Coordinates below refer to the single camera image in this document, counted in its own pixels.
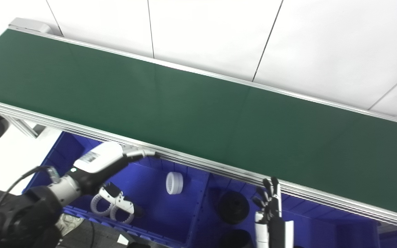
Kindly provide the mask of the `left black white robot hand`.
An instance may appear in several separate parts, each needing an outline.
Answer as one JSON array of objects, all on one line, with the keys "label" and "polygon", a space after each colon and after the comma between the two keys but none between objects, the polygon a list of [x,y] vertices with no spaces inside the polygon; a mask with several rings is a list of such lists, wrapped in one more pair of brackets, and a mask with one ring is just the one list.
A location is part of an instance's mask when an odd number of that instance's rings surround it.
[{"label": "left black white robot hand", "polygon": [[158,156],[151,149],[104,142],[77,159],[66,175],[76,182],[81,196],[101,196],[113,207],[140,218],[144,215],[142,207],[134,204],[124,193],[108,180],[125,169],[131,162],[145,157]]}]

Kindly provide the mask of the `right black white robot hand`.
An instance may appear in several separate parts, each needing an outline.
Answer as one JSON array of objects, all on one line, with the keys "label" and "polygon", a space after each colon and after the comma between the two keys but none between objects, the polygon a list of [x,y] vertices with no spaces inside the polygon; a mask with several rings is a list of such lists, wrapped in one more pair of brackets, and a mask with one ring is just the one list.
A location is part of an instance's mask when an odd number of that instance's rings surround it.
[{"label": "right black white robot hand", "polygon": [[294,222],[285,221],[282,212],[282,187],[272,176],[263,179],[263,187],[256,187],[252,202],[255,212],[255,243],[257,248],[293,248]]}]

